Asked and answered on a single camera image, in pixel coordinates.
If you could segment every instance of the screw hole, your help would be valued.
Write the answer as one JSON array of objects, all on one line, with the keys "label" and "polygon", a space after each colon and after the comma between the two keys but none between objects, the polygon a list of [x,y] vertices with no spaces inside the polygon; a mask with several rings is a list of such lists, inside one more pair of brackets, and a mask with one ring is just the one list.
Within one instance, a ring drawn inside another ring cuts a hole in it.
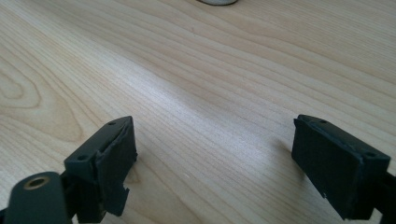
[{"label": "screw hole", "polygon": [[375,154],[373,152],[366,152],[365,154],[368,157],[375,157]]},{"label": "screw hole", "polygon": [[39,176],[26,182],[23,187],[28,190],[39,189],[46,185],[48,182],[50,182],[50,179],[47,176]]},{"label": "screw hole", "polygon": [[87,155],[82,155],[82,156],[77,157],[77,159],[78,159],[79,161],[85,161],[85,160],[87,160],[87,158],[88,158]]}]

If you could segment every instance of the wood grain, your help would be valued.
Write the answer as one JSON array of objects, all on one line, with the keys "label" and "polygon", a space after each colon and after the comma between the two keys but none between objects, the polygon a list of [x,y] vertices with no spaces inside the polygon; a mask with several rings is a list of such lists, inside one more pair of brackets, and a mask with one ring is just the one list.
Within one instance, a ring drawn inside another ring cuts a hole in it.
[{"label": "wood grain", "polygon": [[0,52],[1,207],[126,115],[104,223],[343,223],[290,157],[298,114],[396,158],[394,1],[2,0]]}]

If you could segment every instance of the light wood surface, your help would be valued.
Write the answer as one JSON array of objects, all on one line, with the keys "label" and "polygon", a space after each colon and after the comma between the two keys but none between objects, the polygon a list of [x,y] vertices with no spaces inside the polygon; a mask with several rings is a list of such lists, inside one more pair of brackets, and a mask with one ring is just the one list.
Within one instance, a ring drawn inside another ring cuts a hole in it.
[{"label": "light wood surface", "polygon": [[298,114],[396,159],[394,1],[1,0],[0,29],[1,208],[126,115],[138,161],[103,223],[343,223],[290,157]]}]

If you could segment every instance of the wooden table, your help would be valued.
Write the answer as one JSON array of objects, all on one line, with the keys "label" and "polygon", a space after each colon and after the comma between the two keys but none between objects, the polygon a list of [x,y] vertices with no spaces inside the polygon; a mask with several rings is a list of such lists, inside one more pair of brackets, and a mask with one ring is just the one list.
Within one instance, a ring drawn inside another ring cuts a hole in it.
[{"label": "wooden table", "polygon": [[2,0],[0,23],[2,208],[127,115],[138,161],[103,223],[344,223],[290,157],[298,114],[396,159],[394,1]]}]

